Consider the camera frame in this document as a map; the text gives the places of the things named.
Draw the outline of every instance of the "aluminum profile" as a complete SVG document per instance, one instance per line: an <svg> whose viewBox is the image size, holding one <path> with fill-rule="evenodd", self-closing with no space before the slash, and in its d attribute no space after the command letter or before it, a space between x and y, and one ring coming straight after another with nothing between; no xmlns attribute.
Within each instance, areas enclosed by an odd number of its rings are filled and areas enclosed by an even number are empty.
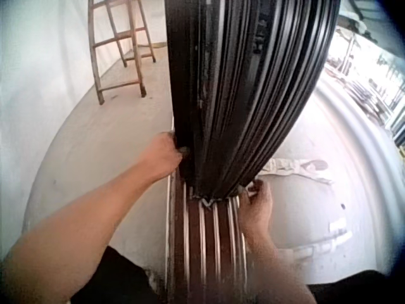
<svg viewBox="0 0 405 304"><path fill-rule="evenodd" d="M175 130L192 150L182 175L197 195L233 195L277 150L315 88L339 5L166 0Z"/></svg>

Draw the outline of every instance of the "left hand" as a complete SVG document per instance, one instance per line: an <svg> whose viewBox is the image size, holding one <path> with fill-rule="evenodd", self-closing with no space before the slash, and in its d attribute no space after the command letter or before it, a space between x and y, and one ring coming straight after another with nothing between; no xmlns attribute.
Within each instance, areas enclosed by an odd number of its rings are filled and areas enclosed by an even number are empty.
<svg viewBox="0 0 405 304"><path fill-rule="evenodd" d="M159 133L139 156L138 164L145 167L154 182L158 181L176 170L185 157L179 150L185 149L176 149L172 133Z"/></svg>

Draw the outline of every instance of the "forearm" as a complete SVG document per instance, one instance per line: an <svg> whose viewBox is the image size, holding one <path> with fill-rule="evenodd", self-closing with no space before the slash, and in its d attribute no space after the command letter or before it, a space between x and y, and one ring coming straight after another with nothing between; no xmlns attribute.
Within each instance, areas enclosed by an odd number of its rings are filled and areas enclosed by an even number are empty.
<svg viewBox="0 0 405 304"><path fill-rule="evenodd" d="M116 227L152 183L147 168L135 165L34 227L4 261L6 290L18 300L68 300L92 277Z"/></svg>
<svg viewBox="0 0 405 304"><path fill-rule="evenodd" d="M261 303L316 303L313 295L277 257L269 236L247 240L256 271L256 292Z"/></svg>

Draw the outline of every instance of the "wooden ladder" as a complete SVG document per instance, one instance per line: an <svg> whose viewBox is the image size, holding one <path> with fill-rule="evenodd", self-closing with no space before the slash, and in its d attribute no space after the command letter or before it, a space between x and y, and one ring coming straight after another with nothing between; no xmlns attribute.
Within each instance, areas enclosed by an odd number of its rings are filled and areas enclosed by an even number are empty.
<svg viewBox="0 0 405 304"><path fill-rule="evenodd" d="M143 27L135 28L135 20L134 20L135 18L132 13L133 12L132 11L132 1L137 1L139 4L139 10L140 10L140 15L142 17ZM114 24L111 8L114 6L121 5L121 4L125 4L127 6L130 29L123 31L123 32L117 32L115 24ZM94 40L94 10L97 8L100 8L102 6L105 6L107 9L107 15L108 15L108 19L109 19L111 28L113 30L114 37L110 38L110 39L106 39L104 41L95 42L95 40ZM140 94L142 97L145 97L146 89L145 89L145 85L144 85L142 71L140 69L140 66L141 66L140 59L146 58L146 57L152 57L153 62L156 62L156 58L153 53L151 37L150 37L149 31L147 29L145 13L144 13L144 9L142 7L141 0L103 0L103 1L100 1L97 3L94 3L94 0L89 0L88 23L89 23L90 58L91 58L91 65L92 65L92 69L93 69L94 85L96 87L99 104L102 105L104 103L104 96L103 96L104 91L107 91L110 89L116 89L117 87L130 86L132 84L139 84ZM150 53L140 55L138 52L138 47L137 47L136 32L140 32L143 30L146 32L146 37L147 37L147 42L149 45ZM131 38L131 40L132 40L132 47L134 49L134 55L132 57L125 58L123 51L122 51L121 44L120 44L120 40L128 39L128 38ZM135 60L135 67L137 70L138 79L121 82L119 84L109 85L107 87L101 87L99 69L98 69L98 65L97 65L96 48L103 46L105 44L112 43L112 42L116 42L116 45L118 46L118 51L120 52L120 57L121 57L124 67L127 67L128 60Z"/></svg>

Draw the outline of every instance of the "brown surface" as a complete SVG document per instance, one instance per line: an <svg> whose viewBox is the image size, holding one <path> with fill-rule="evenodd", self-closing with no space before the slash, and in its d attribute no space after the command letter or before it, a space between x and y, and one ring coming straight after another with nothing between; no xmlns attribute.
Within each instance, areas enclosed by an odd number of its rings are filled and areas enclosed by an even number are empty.
<svg viewBox="0 0 405 304"><path fill-rule="evenodd" d="M207 208L192 197L192 188L184 187L178 172L171 181L168 302L242 302L246 267L237 200Z"/></svg>

